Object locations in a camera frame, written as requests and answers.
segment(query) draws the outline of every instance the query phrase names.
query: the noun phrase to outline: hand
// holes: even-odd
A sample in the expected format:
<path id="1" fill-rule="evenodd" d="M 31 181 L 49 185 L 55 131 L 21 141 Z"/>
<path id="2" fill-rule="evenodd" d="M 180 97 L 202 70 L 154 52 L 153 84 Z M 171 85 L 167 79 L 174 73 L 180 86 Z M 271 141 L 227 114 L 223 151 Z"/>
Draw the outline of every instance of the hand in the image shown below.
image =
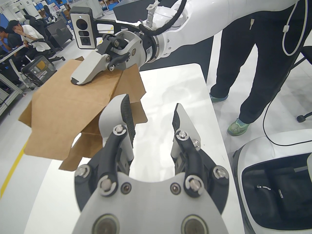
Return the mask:
<path id="1" fill-rule="evenodd" d="M 15 29 L 14 32 L 19 34 L 19 35 L 21 35 L 21 36 L 25 36 L 26 35 L 22 30 L 19 30 L 19 29 Z"/>

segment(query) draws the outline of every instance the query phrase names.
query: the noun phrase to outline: black table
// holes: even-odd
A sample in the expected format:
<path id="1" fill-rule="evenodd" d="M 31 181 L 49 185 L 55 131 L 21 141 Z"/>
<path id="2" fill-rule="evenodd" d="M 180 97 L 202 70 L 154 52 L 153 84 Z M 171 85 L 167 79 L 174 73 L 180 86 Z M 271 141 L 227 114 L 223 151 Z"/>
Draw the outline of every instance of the black table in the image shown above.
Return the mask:
<path id="1" fill-rule="evenodd" d="M 117 20 L 137 22 L 139 19 L 147 19 L 148 5 L 155 0 L 122 0 L 114 7 Z M 172 7 L 177 0 L 163 0 L 160 6 Z M 153 63 L 144 64 L 140 70 L 159 69 L 176 65 L 198 63 L 207 81 L 208 68 L 214 37 L 205 39 L 194 45 L 185 45 L 172 52 L 166 58 L 160 58 Z"/>

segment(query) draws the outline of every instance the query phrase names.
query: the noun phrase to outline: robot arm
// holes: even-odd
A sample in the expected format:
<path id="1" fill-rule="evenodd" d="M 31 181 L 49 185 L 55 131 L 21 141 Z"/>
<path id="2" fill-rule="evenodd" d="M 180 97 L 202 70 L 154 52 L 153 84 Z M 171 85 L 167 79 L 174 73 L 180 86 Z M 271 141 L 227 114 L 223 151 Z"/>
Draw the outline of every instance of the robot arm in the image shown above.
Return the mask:
<path id="1" fill-rule="evenodd" d="M 166 40 L 160 57 L 168 56 L 183 45 L 195 44 L 214 36 L 238 18 L 257 11 L 281 11 L 296 1 L 298 0 L 187 0 L 182 17 L 179 18 L 180 27 L 172 28 L 158 37 Z M 181 0 L 177 1 L 170 9 L 157 7 L 153 25 L 162 26 L 167 20 L 166 15 L 170 17 L 175 14 L 180 3 Z"/>
<path id="2" fill-rule="evenodd" d="M 103 70 L 121 69 L 167 57 L 183 45 L 195 44 L 223 30 L 234 20 L 257 11 L 281 11 L 299 0 L 187 0 L 184 10 L 167 30 L 157 33 L 177 13 L 183 1 L 171 8 L 158 6 L 156 0 L 148 10 L 145 22 L 137 23 L 95 20 L 90 8 L 73 7 L 70 11 L 78 47 L 95 49 L 72 74 L 75 85 L 92 81 Z M 103 43 L 96 47 L 101 37 L 97 24 L 114 25 L 115 35 L 103 35 Z"/>

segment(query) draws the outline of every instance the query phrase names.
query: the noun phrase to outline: camera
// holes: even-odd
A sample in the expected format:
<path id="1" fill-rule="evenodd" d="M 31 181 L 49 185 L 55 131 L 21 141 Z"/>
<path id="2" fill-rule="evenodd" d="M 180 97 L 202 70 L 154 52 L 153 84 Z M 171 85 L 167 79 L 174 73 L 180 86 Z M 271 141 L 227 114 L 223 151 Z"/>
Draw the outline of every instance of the camera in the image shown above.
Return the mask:
<path id="1" fill-rule="evenodd" d="M 74 6 L 69 14 L 78 47 L 80 49 L 95 49 L 98 31 L 91 8 Z"/>

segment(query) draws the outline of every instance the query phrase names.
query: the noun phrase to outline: white cable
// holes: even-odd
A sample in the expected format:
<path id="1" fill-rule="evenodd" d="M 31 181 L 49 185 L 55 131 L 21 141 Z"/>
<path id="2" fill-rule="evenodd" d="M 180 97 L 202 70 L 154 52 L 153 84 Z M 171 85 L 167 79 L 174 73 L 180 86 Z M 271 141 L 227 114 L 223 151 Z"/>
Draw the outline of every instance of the white cable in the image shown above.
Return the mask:
<path id="1" fill-rule="evenodd" d="M 283 47 L 284 53 L 285 53 L 287 56 L 292 56 L 292 55 L 294 55 L 295 52 L 298 50 L 298 48 L 299 48 L 299 46 L 300 46 L 300 44 L 301 44 L 301 42 L 302 42 L 303 36 L 304 36 L 305 28 L 306 28 L 306 26 L 307 26 L 307 19 L 308 19 L 308 0 L 305 0 L 304 22 L 303 22 L 303 28 L 302 28 L 301 36 L 300 36 L 300 39 L 299 39 L 299 41 L 298 41 L 298 44 L 297 44 L 295 50 L 294 50 L 292 53 L 288 53 L 288 52 L 286 51 L 286 49 L 285 49 L 285 38 L 286 38 L 286 33 L 287 33 L 288 30 L 289 30 L 289 22 L 290 22 L 290 20 L 291 20 L 291 18 L 292 18 L 292 15 L 293 15 L 293 13 L 294 13 L 296 7 L 297 7 L 297 4 L 298 4 L 298 0 L 296 0 L 296 3 L 295 3 L 295 5 L 294 5 L 294 7 L 293 7 L 293 10 L 292 10 L 292 12 L 291 12 L 291 14 L 290 14 L 290 16 L 289 16 L 289 18 L 288 18 L 288 21 L 287 21 L 287 23 L 286 23 L 286 25 L 284 26 L 284 29 L 283 29 L 284 35 L 283 35 L 283 40 L 282 40 L 282 47 Z"/>

